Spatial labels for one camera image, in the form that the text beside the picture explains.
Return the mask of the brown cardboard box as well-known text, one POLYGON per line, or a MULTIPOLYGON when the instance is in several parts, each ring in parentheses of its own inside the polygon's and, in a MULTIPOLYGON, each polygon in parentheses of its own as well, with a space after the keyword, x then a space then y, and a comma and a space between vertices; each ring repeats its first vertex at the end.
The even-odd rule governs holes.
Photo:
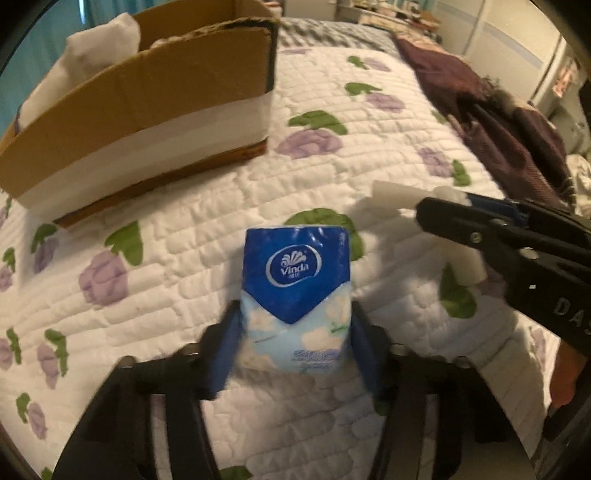
POLYGON ((1 187, 62 227, 124 199, 263 155, 279 22, 259 1, 171 1, 123 17, 108 61, 1 141, 1 187))

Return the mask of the white wardrobe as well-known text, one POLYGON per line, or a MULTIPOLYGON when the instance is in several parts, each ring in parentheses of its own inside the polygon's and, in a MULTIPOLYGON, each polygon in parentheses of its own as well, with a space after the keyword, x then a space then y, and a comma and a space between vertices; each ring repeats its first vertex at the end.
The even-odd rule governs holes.
POLYGON ((531 1, 437 1, 433 15, 450 53, 461 56, 482 77, 544 114, 558 105, 553 92, 567 43, 531 1))

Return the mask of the grey checkered bed sheet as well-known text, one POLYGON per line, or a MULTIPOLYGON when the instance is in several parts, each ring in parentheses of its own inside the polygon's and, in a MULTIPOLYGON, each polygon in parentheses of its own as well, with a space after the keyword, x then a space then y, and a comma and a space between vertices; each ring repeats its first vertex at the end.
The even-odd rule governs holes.
POLYGON ((344 47, 381 51, 398 56, 388 32, 348 22, 281 18, 277 46, 286 48, 344 47))

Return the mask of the blue Vinda tissue pack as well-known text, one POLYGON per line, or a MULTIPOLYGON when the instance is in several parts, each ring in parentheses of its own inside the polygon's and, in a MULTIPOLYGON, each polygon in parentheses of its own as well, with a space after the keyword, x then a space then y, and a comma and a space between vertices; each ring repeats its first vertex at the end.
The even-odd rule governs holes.
POLYGON ((349 254, 339 226, 246 231, 240 367, 318 375, 341 366, 352 318, 349 254))

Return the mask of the white dressing table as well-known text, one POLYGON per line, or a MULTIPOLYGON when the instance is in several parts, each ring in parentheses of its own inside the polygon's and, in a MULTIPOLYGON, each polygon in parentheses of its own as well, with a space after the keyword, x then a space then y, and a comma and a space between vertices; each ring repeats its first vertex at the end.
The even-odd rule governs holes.
POLYGON ((373 18, 436 32, 441 21, 431 10, 435 1, 336 1, 335 20, 368 24, 373 18))

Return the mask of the purple fringed blanket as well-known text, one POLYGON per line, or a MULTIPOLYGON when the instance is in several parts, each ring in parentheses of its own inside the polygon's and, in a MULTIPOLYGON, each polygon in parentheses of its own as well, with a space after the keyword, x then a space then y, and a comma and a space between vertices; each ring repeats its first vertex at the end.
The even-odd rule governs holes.
POLYGON ((429 101, 509 198, 576 208, 564 141, 538 109, 430 40, 392 39, 429 101))

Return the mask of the white floral quilted mat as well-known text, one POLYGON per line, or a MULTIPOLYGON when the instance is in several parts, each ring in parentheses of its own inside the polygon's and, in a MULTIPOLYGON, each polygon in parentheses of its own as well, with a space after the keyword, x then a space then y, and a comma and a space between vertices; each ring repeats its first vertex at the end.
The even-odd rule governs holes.
POLYGON ((1 423, 49 478, 116 362, 164 360, 238 301, 204 403, 226 478, 363 479, 387 407, 353 361, 352 305, 424 357, 467 358, 525 451, 547 333, 493 271, 417 223, 414 193, 504 196, 398 52, 280 52, 269 149, 62 229, 1 197, 1 423))

